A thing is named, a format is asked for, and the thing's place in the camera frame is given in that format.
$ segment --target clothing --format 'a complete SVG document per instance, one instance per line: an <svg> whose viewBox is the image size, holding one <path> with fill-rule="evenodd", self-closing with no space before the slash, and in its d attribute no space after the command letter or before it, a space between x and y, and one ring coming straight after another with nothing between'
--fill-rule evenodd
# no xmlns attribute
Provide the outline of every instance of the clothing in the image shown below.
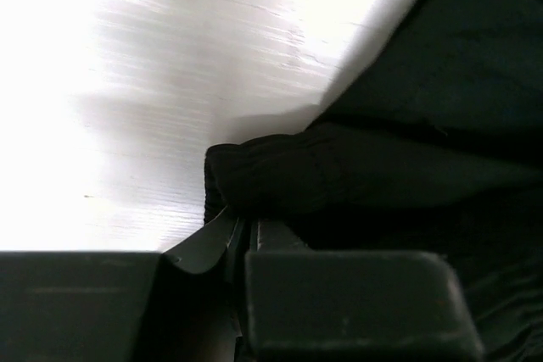
<svg viewBox="0 0 543 362"><path fill-rule="evenodd" d="M224 205L455 267L489 360L543 354L543 0L419 0L306 131L209 149Z"/></svg>

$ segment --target black cloth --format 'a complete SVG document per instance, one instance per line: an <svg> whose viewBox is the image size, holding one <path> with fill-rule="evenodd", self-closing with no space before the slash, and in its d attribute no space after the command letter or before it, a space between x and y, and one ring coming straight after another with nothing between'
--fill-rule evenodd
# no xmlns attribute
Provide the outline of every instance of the black cloth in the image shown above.
<svg viewBox="0 0 543 362"><path fill-rule="evenodd" d="M419 0L297 135L209 149L205 220L456 268L489 360L543 354L543 0Z"/></svg>

